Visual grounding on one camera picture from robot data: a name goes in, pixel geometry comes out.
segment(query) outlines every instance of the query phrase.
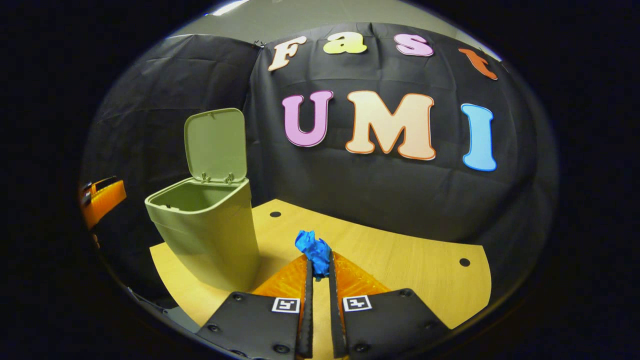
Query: wooden tabletop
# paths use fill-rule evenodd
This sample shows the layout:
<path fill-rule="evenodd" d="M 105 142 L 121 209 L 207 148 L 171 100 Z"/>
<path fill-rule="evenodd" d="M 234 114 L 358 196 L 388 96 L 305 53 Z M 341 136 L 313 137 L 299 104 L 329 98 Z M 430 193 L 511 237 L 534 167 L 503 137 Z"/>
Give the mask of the wooden tabletop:
<path fill-rule="evenodd" d="M 269 214 L 273 211 L 282 215 L 271 217 Z M 280 200 L 253 208 L 253 221 L 261 257 L 254 288 L 300 256 L 301 252 L 294 246 L 296 236 L 300 230 L 313 230 L 316 238 L 322 238 L 335 252 L 391 290 L 413 289 L 450 329 L 468 320 L 489 302 L 491 274 L 480 245 L 390 233 Z M 230 291 L 200 282 L 167 244 L 153 246 L 150 250 L 171 296 L 189 317 L 203 326 Z M 467 259 L 469 265 L 462 266 L 460 259 Z M 314 359 L 333 359 L 328 279 L 314 281 L 313 307 Z"/>

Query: black cloth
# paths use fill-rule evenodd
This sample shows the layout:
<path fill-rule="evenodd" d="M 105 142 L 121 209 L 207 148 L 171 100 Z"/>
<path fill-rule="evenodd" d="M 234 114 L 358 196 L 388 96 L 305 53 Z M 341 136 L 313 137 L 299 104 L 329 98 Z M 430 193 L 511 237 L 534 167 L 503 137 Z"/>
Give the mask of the black cloth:
<path fill-rule="evenodd" d="M 186 119 L 203 111 L 241 109 L 259 50 L 212 35 L 166 38 L 122 74 L 96 112 L 81 180 L 113 175 L 124 180 L 127 198 L 95 231 L 113 270 L 144 297 L 168 294 L 148 249 L 163 239 L 144 200 L 191 176 L 184 151 Z M 249 148 L 253 143 L 247 138 Z"/>
<path fill-rule="evenodd" d="M 363 53 L 327 54 L 327 37 L 342 31 L 364 36 Z M 420 35 L 434 54 L 407 56 L 396 49 L 396 34 Z M 285 67 L 270 72 L 274 46 L 307 37 Z M 248 129 L 262 147 L 265 191 L 270 199 L 395 233 L 440 241 L 483 245 L 492 272 L 492 302 L 515 289 L 540 253 L 557 197 L 555 145 L 543 109 L 507 65 L 483 55 L 494 81 L 474 68 L 459 47 L 469 45 L 431 31 L 377 23 L 325 26 L 266 44 L 250 80 L 244 107 Z M 283 99 L 302 95 L 300 129 L 314 126 L 309 95 L 331 90 L 328 129 L 315 147 L 291 143 L 284 129 Z M 391 113 L 409 93 L 432 97 L 430 161 L 402 157 L 398 138 L 390 153 L 376 146 L 353 154 L 350 92 L 379 94 Z M 465 166 L 469 122 L 464 103 L 493 113 L 492 172 Z"/>

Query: crumpled paper ball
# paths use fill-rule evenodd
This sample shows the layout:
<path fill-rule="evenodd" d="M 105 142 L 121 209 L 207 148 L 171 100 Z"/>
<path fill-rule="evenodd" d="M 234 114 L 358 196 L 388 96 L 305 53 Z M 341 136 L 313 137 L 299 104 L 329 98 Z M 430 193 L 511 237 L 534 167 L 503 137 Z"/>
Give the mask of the crumpled paper ball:
<path fill-rule="evenodd" d="M 316 233 L 314 231 L 300 230 L 296 237 L 296 247 L 311 260 L 316 281 L 320 281 L 323 277 L 329 276 L 329 256 L 331 254 L 331 248 L 324 240 L 316 240 Z"/>

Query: green trash can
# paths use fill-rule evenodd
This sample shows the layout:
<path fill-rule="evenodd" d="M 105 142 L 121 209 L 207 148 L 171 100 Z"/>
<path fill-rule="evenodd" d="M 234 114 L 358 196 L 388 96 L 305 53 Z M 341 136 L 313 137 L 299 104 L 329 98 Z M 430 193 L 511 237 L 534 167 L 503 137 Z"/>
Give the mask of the green trash can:
<path fill-rule="evenodd" d="M 164 242 L 200 281 L 247 291 L 260 256 L 246 178 L 244 115 L 221 109 L 184 124 L 184 147 L 193 177 L 145 199 Z"/>

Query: pink letter u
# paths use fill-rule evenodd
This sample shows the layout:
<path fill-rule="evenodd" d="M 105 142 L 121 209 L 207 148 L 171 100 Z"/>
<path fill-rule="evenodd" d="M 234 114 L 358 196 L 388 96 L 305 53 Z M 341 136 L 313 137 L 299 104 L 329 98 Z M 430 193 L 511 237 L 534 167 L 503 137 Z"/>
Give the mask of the pink letter u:
<path fill-rule="evenodd" d="M 282 101 L 284 106 L 284 131 L 291 143 L 302 147 L 316 146 L 324 140 L 327 125 L 327 108 L 333 92 L 323 90 L 314 92 L 309 99 L 314 102 L 316 112 L 314 129 L 308 133 L 300 130 L 300 104 L 305 100 L 302 95 L 292 95 Z"/>

